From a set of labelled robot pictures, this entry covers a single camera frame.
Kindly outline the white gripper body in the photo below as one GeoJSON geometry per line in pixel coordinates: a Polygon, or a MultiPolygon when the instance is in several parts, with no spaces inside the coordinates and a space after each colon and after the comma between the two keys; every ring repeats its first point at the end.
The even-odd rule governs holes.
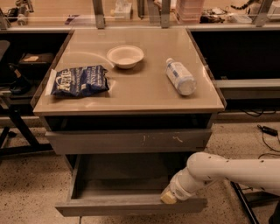
{"type": "Polygon", "coordinates": [[[196,182],[188,172],[184,174],[179,171],[175,174],[170,181],[169,187],[171,194],[177,200],[188,200],[196,192],[196,182]]]}

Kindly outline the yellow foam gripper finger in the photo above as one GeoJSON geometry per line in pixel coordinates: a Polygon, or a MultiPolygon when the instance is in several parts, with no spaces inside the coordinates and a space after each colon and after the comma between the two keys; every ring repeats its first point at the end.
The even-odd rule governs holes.
{"type": "Polygon", "coordinates": [[[177,203],[177,198],[172,194],[172,191],[170,190],[169,187],[166,187],[161,195],[160,199],[165,203],[165,204],[176,204],[177,203]]]}

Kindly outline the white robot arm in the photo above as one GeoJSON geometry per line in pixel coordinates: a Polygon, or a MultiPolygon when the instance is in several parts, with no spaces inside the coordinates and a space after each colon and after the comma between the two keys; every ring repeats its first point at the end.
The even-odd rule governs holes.
{"type": "Polygon", "coordinates": [[[280,195],[280,159],[229,159],[205,152],[193,153],[162,191],[165,204],[176,204],[218,180],[229,181],[280,195]]]}

